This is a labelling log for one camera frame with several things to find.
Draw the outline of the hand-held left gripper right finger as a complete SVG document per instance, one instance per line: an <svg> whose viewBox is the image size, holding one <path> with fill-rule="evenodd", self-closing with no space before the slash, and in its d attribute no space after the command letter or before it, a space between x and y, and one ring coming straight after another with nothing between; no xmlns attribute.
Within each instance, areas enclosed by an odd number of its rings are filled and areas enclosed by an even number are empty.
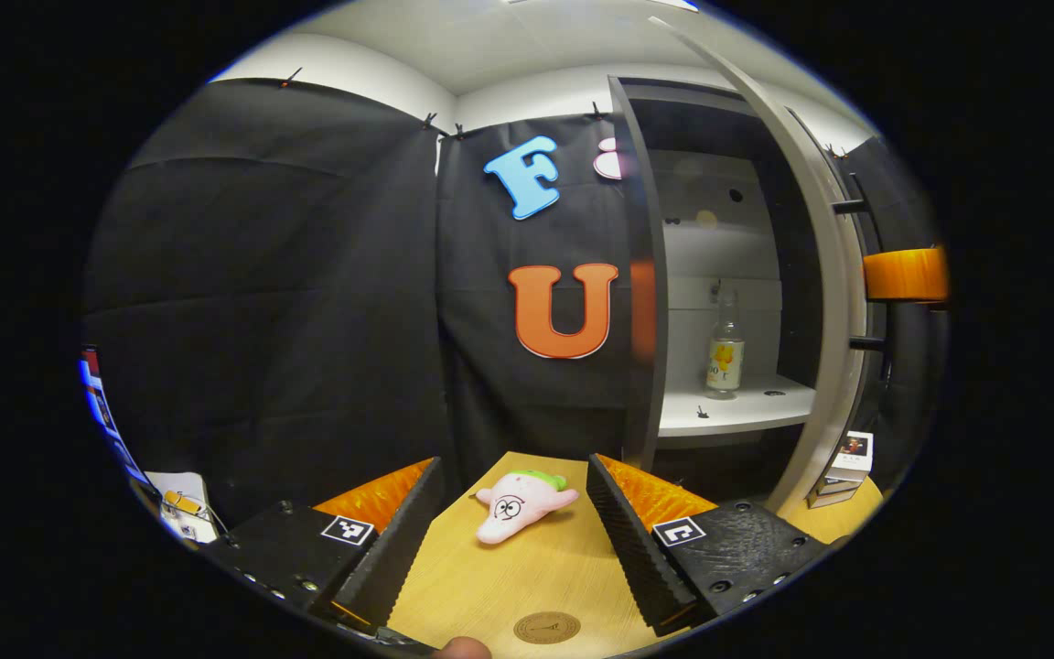
<svg viewBox="0 0 1054 659"><path fill-rule="evenodd" d="M608 456L589 456L586 492L659 635L748 608L829 550L764 506L714 504Z"/></svg>

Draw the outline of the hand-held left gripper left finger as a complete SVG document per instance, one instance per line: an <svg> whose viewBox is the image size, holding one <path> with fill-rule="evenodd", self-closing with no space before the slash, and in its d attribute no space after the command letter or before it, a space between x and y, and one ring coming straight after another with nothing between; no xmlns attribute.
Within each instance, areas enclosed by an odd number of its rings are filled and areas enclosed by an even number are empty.
<svg viewBox="0 0 1054 659"><path fill-rule="evenodd" d="M208 543L208 560L289 610L376 632L444 508L435 456L317 506L281 501Z"/></svg>

